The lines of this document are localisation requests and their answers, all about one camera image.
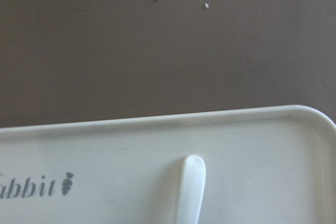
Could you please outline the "cream rabbit print tray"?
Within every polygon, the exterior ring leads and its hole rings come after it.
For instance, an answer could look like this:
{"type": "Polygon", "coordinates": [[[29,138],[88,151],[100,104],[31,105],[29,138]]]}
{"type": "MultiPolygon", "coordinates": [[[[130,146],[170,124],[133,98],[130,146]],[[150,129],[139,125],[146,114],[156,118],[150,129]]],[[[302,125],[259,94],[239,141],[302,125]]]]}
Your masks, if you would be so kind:
{"type": "Polygon", "coordinates": [[[199,223],[335,223],[335,124],[307,106],[1,129],[1,223],[175,223],[201,157],[199,223]]]}

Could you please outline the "white ceramic spoon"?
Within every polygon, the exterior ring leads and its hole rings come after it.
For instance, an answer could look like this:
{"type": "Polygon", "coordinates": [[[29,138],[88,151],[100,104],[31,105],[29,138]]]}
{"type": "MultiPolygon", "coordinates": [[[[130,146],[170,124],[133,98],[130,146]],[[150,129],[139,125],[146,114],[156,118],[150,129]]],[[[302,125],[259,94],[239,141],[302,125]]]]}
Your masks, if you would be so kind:
{"type": "Polygon", "coordinates": [[[206,165],[198,155],[187,156],[182,164],[174,223],[198,223],[206,183],[206,165]]]}

